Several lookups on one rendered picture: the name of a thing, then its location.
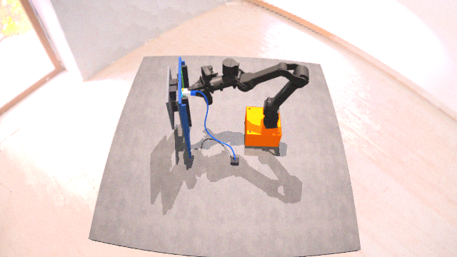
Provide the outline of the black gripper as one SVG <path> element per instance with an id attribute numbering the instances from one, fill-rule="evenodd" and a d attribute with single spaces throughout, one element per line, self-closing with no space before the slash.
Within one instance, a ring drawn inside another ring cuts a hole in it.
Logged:
<path id="1" fill-rule="evenodd" d="M 225 88 L 225 81 L 222 76 L 219 76 L 218 74 L 216 77 L 212 78 L 212 72 L 210 71 L 208 66 L 202 66 L 201 67 L 201 73 L 204 73 L 204 77 L 199 77 L 199 80 L 194 83 L 191 87 L 189 87 L 187 90 L 192 91 L 201 91 L 205 95 L 196 92 L 195 96 L 204 98 L 204 96 L 208 100 L 208 104 L 211 105 L 213 103 L 213 99 L 211 94 L 214 93 L 214 91 L 220 90 L 223 91 Z M 211 92 L 211 94 L 210 94 Z M 206 99 L 204 98 L 204 101 L 206 102 Z"/>

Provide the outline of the blue network cable plug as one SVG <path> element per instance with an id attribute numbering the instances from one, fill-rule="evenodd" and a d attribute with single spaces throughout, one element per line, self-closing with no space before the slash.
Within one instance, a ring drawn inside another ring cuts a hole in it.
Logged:
<path id="1" fill-rule="evenodd" d="M 201 92 L 201 91 L 196 91 L 196 90 L 188 91 L 187 89 L 182 89 L 181 91 L 182 91 L 183 96 L 185 96 L 185 95 L 195 96 L 195 95 L 196 95 L 196 92 L 199 92 L 199 93 L 205 95 L 203 92 Z M 208 113 L 208 109 L 209 109 L 209 104 L 208 104 L 207 98 L 206 98 L 205 96 L 204 96 L 204 98 L 206 99 L 206 103 L 207 103 L 207 110 L 206 110 L 206 117 L 207 117 L 207 113 Z M 205 120 L 204 120 L 204 127 L 205 127 L 205 129 L 206 129 L 206 117 L 205 117 Z M 210 137 L 212 137 L 213 139 L 215 139 L 215 138 L 207 131 L 207 129 L 206 129 L 206 132 L 209 134 Z M 215 139 L 215 140 L 218 141 L 217 139 Z M 220 142 L 220 141 L 218 141 L 218 142 L 219 142 L 219 143 L 222 143 L 222 144 L 225 144 L 225 145 L 227 145 L 227 146 L 229 146 L 229 145 L 226 144 L 226 143 L 223 143 L 223 142 Z M 230 147 L 230 146 L 229 146 L 229 147 Z M 230 147 L 230 148 L 231 148 L 231 147 Z M 233 151 L 232 148 L 231 148 L 231 150 Z M 233 151 L 233 155 L 234 155 L 234 160 L 236 160 L 234 151 Z"/>

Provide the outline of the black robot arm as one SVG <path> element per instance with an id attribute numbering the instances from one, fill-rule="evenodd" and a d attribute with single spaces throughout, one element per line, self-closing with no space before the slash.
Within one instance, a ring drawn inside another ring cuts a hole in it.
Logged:
<path id="1" fill-rule="evenodd" d="M 291 73 L 289 70 L 294 70 Z M 298 88 L 303 88 L 309 82 L 308 68 L 300 64 L 287 64 L 281 62 L 275 66 L 263 69 L 256 73 L 240 70 L 239 63 L 232 58 L 222 61 L 222 77 L 225 81 L 225 88 L 237 87 L 242 92 L 248 92 L 257 84 L 282 76 L 289 82 L 273 98 L 268 97 L 263 104 L 263 124 L 265 129 L 278 128 L 279 106 L 289 98 Z"/>

